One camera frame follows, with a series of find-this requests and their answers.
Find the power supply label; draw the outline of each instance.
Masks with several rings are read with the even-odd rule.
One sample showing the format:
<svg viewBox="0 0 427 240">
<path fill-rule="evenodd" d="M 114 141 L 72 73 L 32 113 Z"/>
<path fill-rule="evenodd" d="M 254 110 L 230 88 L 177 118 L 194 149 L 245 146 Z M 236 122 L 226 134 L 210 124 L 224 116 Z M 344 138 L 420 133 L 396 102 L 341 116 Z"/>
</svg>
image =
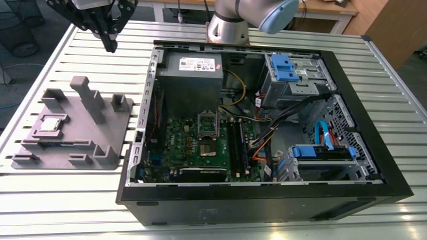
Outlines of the power supply label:
<svg viewBox="0 0 427 240">
<path fill-rule="evenodd" d="M 214 72 L 214 59 L 213 58 L 193 58 L 182 57 L 178 60 L 180 71 L 200 71 Z"/>
</svg>

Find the black trash bin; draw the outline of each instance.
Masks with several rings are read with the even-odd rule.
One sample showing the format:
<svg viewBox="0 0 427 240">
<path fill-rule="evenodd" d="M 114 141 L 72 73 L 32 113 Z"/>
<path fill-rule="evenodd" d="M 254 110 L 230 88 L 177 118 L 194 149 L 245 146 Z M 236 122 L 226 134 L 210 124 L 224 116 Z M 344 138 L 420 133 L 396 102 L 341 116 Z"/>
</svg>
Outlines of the black trash bin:
<svg viewBox="0 0 427 240">
<path fill-rule="evenodd" d="M 16 13 L 0 12 L 0 44 L 14 57 L 26 57 L 38 50 L 32 30 Z"/>
<path fill-rule="evenodd" d="M 45 22 L 36 0 L 4 0 L 12 11 L 21 16 L 28 27 L 36 27 Z"/>
</svg>

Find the green circuit board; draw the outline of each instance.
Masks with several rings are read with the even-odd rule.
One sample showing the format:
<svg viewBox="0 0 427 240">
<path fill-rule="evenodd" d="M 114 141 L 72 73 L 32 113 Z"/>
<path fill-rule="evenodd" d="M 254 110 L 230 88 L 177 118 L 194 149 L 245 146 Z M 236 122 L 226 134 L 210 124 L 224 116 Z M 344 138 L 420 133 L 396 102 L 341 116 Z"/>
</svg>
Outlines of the green circuit board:
<svg viewBox="0 0 427 240">
<path fill-rule="evenodd" d="M 208 131 L 214 130 L 212 123 L 202 123 Z M 165 148 L 162 152 L 162 165 L 168 167 L 218 167 L 228 169 L 229 154 L 226 146 L 226 128 L 220 128 L 216 140 L 209 140 L 216 147 L 213 156 L 201 156 L 200 141 L 197 139 L 197 119 L 168 119 L 165 130 Z"/>
<path fill-rule="evenodd" d="M 178 168 L 217 168 L 226 170 L 228 182 L 258 182 L 260 167 L 248 169 L 249 175 L 236 177 L 230 171 L 230 154 L 228 146 L 228 119 L 217 122 L 216 138 L 197 137 L 197 119 L 169 118 L 166 120 L 165 144 L 161 153 L 161 167 L 152 169 L 150 174 L 158 182 L 169 182 L 169 171 Z M 202 131 L 214 130 L 214 123 L 202 120 Z M 246 143 L 254 138 L 253 126 L 249 121 L 241 121 Z"/>
</svg>

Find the slotted table surface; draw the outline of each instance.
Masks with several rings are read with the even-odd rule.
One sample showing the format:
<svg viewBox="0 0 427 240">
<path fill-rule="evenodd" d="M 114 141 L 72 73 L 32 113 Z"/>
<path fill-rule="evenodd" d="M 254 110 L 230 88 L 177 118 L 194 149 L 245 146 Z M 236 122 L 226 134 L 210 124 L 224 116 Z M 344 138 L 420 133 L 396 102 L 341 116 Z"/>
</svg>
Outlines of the slotted table surface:
<svg viewBox="0 0 427 240">
<path fill-rule="evenodd" d="M 112 171 L 13 169 L 10 156 L 44 107 L 46 88 L 76 96 L 69 81 L 74 75 L 88 76 L 102 97 L 125 93 L 140 103 L 153 40 L 205 41 L 204 25 L 130 21 L 112 54 L 89 32 L 70 26 L 0 136 L 0 238 L 427 239 L 425 110 L 374 45 L 358 36 L 294 31 L 266 35 L 253 29 L 249 39 L 252 45 L 334 52 L 414 196 L 337 221 L 144 227 L 114 203 L 122 160 Z M 132 106 L 129 128 L 138 108 Z M 124 140 L 132 139 L 129 130 Z"/>
</svg>

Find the ram slot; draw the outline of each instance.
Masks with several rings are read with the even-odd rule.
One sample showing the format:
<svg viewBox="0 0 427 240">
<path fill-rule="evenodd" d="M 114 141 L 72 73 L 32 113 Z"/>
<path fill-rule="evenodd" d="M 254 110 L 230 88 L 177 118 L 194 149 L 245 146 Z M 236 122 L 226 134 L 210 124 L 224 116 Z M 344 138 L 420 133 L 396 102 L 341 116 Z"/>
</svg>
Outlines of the ram slot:
<svg viewBox="0 0 427 240">
<path fill-rule="evenodd" d="M 229 168 L 230 175 L 236 178 L 242 177 L 245 167 L 241 159 L 241 132 L 240 123 L 229 121 L 226 123 L 226 138 L 228 138 L 228 152 L 229 152 Z"/>
<path fill-rule="evenodd" d="M 240 154 L 241 154 L 241 160 L 242 160 L 242 168 L 244 168 L 244 174 L 249 174 L 249 160 L 248 160 L 248 149 L 246 149 L 246 140 L 245 140 L 245 129 L 244 124 L 238 122 L 238 128 L 240 128 Z"/>
</svg>

